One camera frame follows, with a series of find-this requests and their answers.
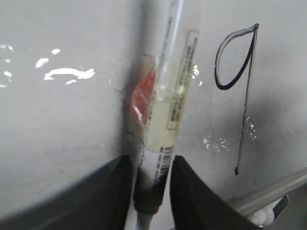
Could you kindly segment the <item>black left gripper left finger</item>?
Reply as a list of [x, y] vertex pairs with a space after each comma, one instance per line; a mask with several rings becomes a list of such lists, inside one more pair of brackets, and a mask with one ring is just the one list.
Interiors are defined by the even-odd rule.
[[122, 230], [130, 206], [132, 163], [115, 158], [50, 200], [7, 218], [2, 230]]

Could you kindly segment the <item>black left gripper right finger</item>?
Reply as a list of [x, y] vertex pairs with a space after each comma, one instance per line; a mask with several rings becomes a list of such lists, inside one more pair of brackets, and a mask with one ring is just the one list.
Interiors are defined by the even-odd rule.
[[173, 161], [170, 202], [177, 230], [260, 229], [219, 198], [182, 156]]

